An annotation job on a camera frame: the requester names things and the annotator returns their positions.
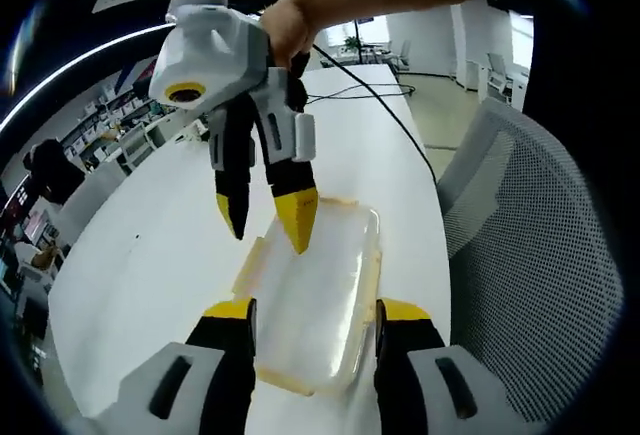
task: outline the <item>white chair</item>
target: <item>white chair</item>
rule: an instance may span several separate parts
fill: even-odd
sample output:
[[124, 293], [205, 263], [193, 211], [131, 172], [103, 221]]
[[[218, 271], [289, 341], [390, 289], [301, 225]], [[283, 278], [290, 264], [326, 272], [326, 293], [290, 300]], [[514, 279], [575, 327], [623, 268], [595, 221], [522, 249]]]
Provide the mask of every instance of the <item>white chair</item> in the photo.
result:
[[402, 48], [400, 49], [400, 55], [389, 54], [391, 61], [391, 68], [394, 72], [407, 72], [409, 71], [409, 52], [411, 51], [411, 40], [405, 40], [402, 42]]
[[496, 89], [500, 95], [504, 95], [509, 82], [504, 58], [497, 53], [487, 53], [487, 57], [489, 57], [489, 66], [491, 67], [488, 84]]
[[119, 143], [126, 164], [132, 172], [156, 149], [142, 124], [125, 133]]
[[54, 224], [60, 231], [60, 237], [73, 245], [91, 218], [125, 178], [126, 175], [116, 161], [101, 163], [56, 214]]

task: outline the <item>person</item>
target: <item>person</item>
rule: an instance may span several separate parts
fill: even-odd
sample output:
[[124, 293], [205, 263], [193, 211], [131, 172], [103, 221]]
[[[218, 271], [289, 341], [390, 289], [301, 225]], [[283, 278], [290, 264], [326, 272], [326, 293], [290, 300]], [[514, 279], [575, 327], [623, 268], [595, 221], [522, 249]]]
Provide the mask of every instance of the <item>person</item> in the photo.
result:
[[[317, 33], [354, 19], [393, 12], [424, 10], [465, 0], [278, 0], [268, 7], [261, 23], [268, 33], [274, 60], [290, 67], [298, 52], [308, 52]], [[624, 64], [621, 54], [619, 10], [624, 0], [529, 0], [534, 16], [534, 48], [523, 113], [554, 135], [576, 161], [594, 201], [604, 208], [612, 253], [624, 274], [627, 299], [617, 335], [607, 349], [608, 363], [589, 382], [579, 403], [556, 424], [558, 433], [587, 433], [594, 417], [631, 422], [629, 402], [613, 396], [635, 366], [637, 347], [631, 342], [638, 318], [635, 177], [629, 164], [637, 159], [633, 130], [619, 122], [629, 107], [619, 107], [615, 90], [606, 90], [604, 78]], [[473, 27], [467, 27], [473, 36]]]
[[30, 194], [51, 203], [64, 205], [84, 181], [84, 172], [67, 160], [64, 147], [55, 139], [35, 145], [22, 162], [31, 172]]
[[59, 250], [55, 243], [40, 250], [26, 236], [14, 239], [13, 249], [19, 262], [43, 271], [49, 270]]

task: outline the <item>transparent plastic container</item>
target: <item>transparent plastic container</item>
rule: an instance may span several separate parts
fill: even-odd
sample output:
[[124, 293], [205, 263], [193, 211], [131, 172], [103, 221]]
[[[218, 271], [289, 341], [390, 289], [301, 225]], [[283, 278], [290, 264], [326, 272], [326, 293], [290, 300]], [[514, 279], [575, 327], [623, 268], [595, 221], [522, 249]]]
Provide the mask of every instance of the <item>transparent plastic container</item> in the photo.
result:
[[277, 218], [257, 240], [234, 292], [257, 300], [260, 380], [307, 396], [349, 386], [374, 319], [379, 236], [375, 211], [321, 198], [302, 255]]

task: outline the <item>office desk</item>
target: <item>office desk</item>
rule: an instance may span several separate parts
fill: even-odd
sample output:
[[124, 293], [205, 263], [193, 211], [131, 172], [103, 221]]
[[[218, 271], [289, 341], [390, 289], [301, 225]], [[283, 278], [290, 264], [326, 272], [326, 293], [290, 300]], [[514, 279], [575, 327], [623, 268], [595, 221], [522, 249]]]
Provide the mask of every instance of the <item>office desk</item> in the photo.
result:
[[[196, 111], [185, 112], [184, 110], [176, 110], [168, 115], [160, 117], [144, 127], [144, 131], [149, 135], [149, 138], [156, 146], [163, 145], [169, 140], [175, 133], [181, 128], [186, 127], [189, 123], [193, 122], [197, 118]], [[113, 153], [105, 159], [105, 162], [110, 162], [117, 159], [122, 155], [122, 149], [116, 148]]]
[[[369, 83], [394, 83], [386, 66], [353, 70]], [[319, 95], [353, 85], [336, 68], [309, 72], [304, 82]], [[418, 137], [404, 97], [386, 101]], [[425, 308], [448, 341], [448, 260], [428, 168], [374, 99], [323, 100], [308, 111], [316, 115], [320, 193], [357, 199], [380, 215], [379, 295]], [[243, 241], [218, 212], [208, 147], [194, 142], [157, 150], [82, 233], [51, 291], [50, 310], [62, 369], [85, 414], [106, 408], [127, 373], [167, 342], [186, 340], [203, 310], [230, 299], [255, 237], [275, 215], [264, 167], [256, 164]], [[346, 398], [305, 398], [258, 382], [246, 433], [376, 433], [372, 340]]]
[[[360, 56], [358, 55], [357, 51], [339, 52], [334, 55], [331, 55], [331, 57], [341, 65], [358, 65], [360, 63]], [[363, 64], [379, 63], [379, 64], [391, 65], [393, 60], [397, 60], [397, 59], [398, 59], [398, 55], [391, 52], [383, 53], [382, 51], [375, 51], [375, 52], [364, 51], [364, 50], [362, 51]], [[330, 66], [333, 66], [333, 64], [329, 60], [326, 60], [324, 58], [321, 59], [321, 63], [327, 63]]]

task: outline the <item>white wall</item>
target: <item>white wall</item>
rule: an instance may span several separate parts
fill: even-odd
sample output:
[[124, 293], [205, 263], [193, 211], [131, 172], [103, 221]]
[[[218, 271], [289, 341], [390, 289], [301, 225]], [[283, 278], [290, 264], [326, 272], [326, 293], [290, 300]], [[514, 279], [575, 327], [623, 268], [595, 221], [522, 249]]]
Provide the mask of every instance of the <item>white wall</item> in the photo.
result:
[[507, 68], [513, 65], [509, 14], [487, 4], [468, 0], [451, 7], [456, 49], [456, 78], [466, 85], [466, 61], [487, 66], [487, 53], [502, 55]]
[[448, 7], [387, 15], [387, 23], [393, 52], [399, 54], [403, 42], [411, 42], [410, 72], [434, 75], [449, 75], [452, 72], [455, 44]]
[[[320, 47], [325, 52], [329, 51], [329, 43], [327, 41], [327, 35], [324, 30], [321, 30], [316, 39], [313, 41], [318, 47]], [[320, 54], [315, 50], [311, 49], [309, 63], [307, 63], [306, 70], [319, 70], [322, 68], [322, 64], [320, 63]]]
[[[136, 63], [131, 70], [131, 73], [125, 79], [120, 91], [122, 92], [131, 88], [132, 83], [154, 58], [155, 57], [150, 57]], [[2, 185], [4, 186], [7, 195], [10, 196], [27, 175], [27, 171], [22, 165], [22, 158], [29, 150], [31, 150], [31, 147], [49, 138], [62, 139], [67, 136], [84, 117], [85, 105], [90, 101], [95, 100], [98, 95], [100, 95], [102, 85], [106, 83], [115, 84], [119, 74], [120, 72], [117, 72], [108, 76], [69, 101], [64, 107], [49, 118], [49, 120], [47, 120], [31, 136], [29, 141], [16, 154], [14, 154], [13, 157], [11, 157], [11, 160], [9, 160], [9, 163], [2, 171], [2, 176], [0, 176], [0, 180], [2, 181]]]

